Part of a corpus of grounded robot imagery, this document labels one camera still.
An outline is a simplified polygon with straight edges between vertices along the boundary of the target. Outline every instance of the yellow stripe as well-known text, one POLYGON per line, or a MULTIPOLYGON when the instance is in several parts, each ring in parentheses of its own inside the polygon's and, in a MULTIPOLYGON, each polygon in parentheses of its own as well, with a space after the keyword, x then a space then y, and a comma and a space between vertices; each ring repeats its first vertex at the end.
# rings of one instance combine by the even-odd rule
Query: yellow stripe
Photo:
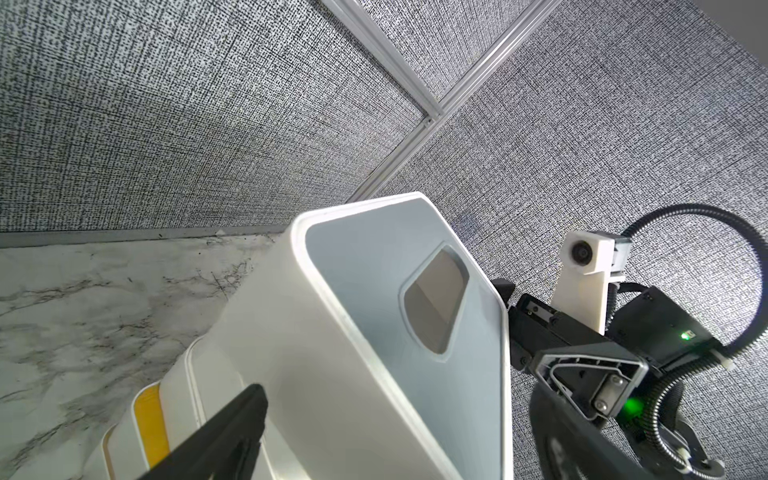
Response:
POLYGON ((170 453, 168 435, 165 432, 163 407, 160 404, 160 384, 152 385, 138 396, 134 403, 136 423, 141 442, 147 453, 149 468, 154 467, 170 453))

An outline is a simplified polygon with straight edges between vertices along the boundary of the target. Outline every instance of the metal bracket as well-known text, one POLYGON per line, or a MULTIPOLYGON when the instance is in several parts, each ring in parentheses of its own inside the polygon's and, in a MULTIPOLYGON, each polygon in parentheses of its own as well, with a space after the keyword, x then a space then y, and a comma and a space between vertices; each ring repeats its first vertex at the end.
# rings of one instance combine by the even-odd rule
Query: metal bracket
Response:
POLYGON ((42 232, 1 232, 0 248, 43 247, 78 243, 168 240, 171 238, 230 237, 282 233, 287 225, 250 225, 244 227, 136 228, 126 230, 66 230, 42 232))
POLYGON ((564 396, 592 422, 619 413, 629 395, 645 378, 648 364, 617 343, 606 342, 542 350, 535 354, 531 371, 542 384, 564 396), (571 378, 571 387, 563 381, 567 378, 565 370, 578 372, 579 380, 573 382, 571 378), (576 398, 574 387, 580 391, 581 399, 576 398))
MULTIPOLYGON (((338 3, 355 3, 354 0, 323 0, 323 2, 330 8, 334 14, 336 10, 331 4, 338 3)), ((413 155, 423 147, 429 138, 445 123, 448 119, 456 113, 456 111, 472 96, 488 79, 496 69, 504 63, 504 61, 512 54, 513 51, 522 45, 530 34, 538 28, 538 26, 546 20, 546 18, 560 5, 561 0, 534 0, 515 20, 512 25, 499 37, 496 42, 483 54, 480 60, 469 69, 469 71, 459 80, 451 90, 445 94, 440 101, 439 107, 441 112, 444 110, 438 118, 429 118, 426 121, 419 123, 416 128, 411 131, 410 134, 392 151, 384 161, 374 169, 373 172, 366 178, 351 197, 346 201, 348 204, 361 200, 367 200, 374 198, 374 196, 381 190, 384 184, 400 169, 413 155)), ((358 39, 366 45, 362 38, 358 36, 358 39)), ((397 80, 397 77, 392 71, 390 74, 397 80)), ((406 90, 409 91, 411 96, 413 93, 403 84, 400 80, 398 82, 406 90)))
POLYGON ((322 0, 322 2, 429 117, 438 118, 445 113, 432 92, 358 2, 355 0, 322 0))

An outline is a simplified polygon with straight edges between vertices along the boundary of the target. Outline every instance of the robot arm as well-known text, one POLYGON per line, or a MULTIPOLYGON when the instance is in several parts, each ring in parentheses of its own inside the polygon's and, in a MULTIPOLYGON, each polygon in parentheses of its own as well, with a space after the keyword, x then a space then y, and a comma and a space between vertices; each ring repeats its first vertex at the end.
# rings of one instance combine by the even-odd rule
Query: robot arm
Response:
POLYGON ((634 462, 593 435, 612 418, 656 478, 724 478, 723 463, 707 456, 677 411, 684 380, 717 365, 732 368, 732 358, 763 334, 768 319, 761 300, 750 326, 723 346, 658 288, 622 283, 632 235, 678 214, 730 225, 753 247, 766 277, 766 244, 746 221, 714 207, 676 205, 646 215, 621 235, 568 234, 551 303, 524 294, 509 310, 511 365, 538 380, 530 414, 545 478, 570 478, 576 466, 588 478, 616 478, 618 472, 640 478, 634 462), (639 294, 614 313, 617 293, 627 292, 639 294))

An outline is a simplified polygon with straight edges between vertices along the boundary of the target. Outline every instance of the black flexible cable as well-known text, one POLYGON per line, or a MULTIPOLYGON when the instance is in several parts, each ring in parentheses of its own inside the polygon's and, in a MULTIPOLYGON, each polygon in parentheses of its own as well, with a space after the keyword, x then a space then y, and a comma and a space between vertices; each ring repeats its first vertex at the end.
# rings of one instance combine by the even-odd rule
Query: black flexible cable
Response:
POLYGON ((702 215, 719 220, 733 228, 749 243, 750 247, 752 247, 752 250, 757 257, 758 266, 760 268, 760 277, 762 280, 760 302, 757 306, 757 312, 749 326, 747 326, 747 328, 733 342, 723 347, 718 355, 713 352, 706 353, 701 358, 668 372, 665 376, 657 380, 656 384, 652 386, 646 397, 646 408, 643 412, 642 426, 646 436, 651 440, 654 446, 665 453, 679 469, 684 469, 690 466, 693 469, 691 473, 694 476, 704 480, 715 480, 716 477, 708 475, 699 465, 690 465, 686 459, 681 458, 677 452, 672 450, 662 440, 659 430, 659 415, 664 399, 673 389, 675 389, 676 384, 716 366, 725 357, 735 358, 748 349, 765 333, 766 328, 768 328, 768 314, 766 314, 763 301, 768 296, 766 294, 766 291, 768 290, 768 286, 766 285, 766 278, 768 278, 768 248, 766 248, 766 242, 760 236, 760 233, 743 218, 720 208, 703 204, 679 204, 655 210, 631 224, 622 235, 625 237, 632 237, 645 228, 649 223, 675 215, 702 215))
POLYGON ((616 283, 608 284, 608 297, 605 302, 605 324, 606 326, 610 321, 614 319, 614 313, 616 312, 616 294, 619 289, 616 283))
POLYGON ((672 432, 675 431, 677 425, 677 410, 680 409, 680 402, 683 401, 684 393, 685 384, 682 382, 677 382, 672 386, 672 389, 661 403, 659 422, 661 422, 661 425, 664 425, 672 432))

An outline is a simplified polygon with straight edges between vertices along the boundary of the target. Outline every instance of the cable clip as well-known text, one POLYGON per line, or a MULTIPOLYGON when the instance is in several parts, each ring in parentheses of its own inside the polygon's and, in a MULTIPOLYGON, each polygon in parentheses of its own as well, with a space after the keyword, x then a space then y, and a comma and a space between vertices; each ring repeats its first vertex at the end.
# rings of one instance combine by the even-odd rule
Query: cable clip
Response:
POLYGON ((675 470, 683 475, 691 473, 694 470, 694 467, 690 466, 690 452, 688 452, 685 447, 680 447, 677 449, 677 455, 680 456, 680 460, 685 462, 685 466, 683 468, 675 468, 675 470))
POLYGON ((720 364, 723 366, 723 368, 725 368, 725 370, 730 372, 736 368, 736 363, 733 363, 732 359, 729 359, 715 349, 710 350, 710 352, 712 352, 712 355, 714 355, 714 357, 720 361, 720 364))

